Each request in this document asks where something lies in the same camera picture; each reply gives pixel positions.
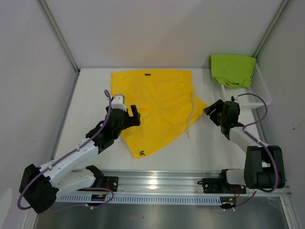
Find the yellow shorts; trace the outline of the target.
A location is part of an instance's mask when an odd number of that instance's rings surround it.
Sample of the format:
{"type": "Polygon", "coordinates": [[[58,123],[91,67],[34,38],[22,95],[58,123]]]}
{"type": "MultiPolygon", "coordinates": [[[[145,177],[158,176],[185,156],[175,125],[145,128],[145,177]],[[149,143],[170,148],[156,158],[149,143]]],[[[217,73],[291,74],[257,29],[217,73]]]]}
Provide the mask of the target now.
{"type": "Polygon", "coordinates": [[[202,102],[190,70],[144,69],[112,72],[111,93],[123,94],[125,105],[135,105],[141,124],[122,131],[133,158],[147,157],[169,145],[202,115],[202,102]]]}

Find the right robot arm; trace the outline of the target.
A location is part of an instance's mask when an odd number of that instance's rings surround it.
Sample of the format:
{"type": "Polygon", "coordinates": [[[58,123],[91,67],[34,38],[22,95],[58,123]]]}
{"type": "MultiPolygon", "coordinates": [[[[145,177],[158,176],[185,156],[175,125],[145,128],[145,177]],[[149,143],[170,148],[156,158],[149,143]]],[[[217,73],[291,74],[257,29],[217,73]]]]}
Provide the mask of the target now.
{"type": "Polygon", "coordinates": [[[202,179],[206,193],[212,192],[208,184],[215,186],[217,193],[226,193],[233,188],[242,187],[273,192],[285,187],[281,148],[268,145],[256,138],[239,122],[240,105],[237,102],[224,102],[219,99],[203,111],[216,126],[220,127],[227,140],[245,152],[243,169],[223,169],[217,179],[202,179]]]}

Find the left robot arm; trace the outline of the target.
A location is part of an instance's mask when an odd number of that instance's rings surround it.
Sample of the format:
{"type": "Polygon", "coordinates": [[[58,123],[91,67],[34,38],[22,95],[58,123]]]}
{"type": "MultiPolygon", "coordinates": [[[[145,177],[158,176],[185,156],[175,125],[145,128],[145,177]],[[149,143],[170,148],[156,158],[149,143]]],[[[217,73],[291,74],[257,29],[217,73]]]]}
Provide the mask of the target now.
{"type": "Polygon", "coordinates": [[[106,111],[105,120],[87,133],[74,150],[39,167],[31,164],[24,169],[20,198],[24,198],[36,213],[45,212],[57,198],[76,190],[110,191],[104,186],[104,174],[96,166],[72,172],[76,166],[113,145],[122,130],[141,124],[141,115],[135,105],[131,105],[132,116],[121,105],[108,106],[106,111]]]}

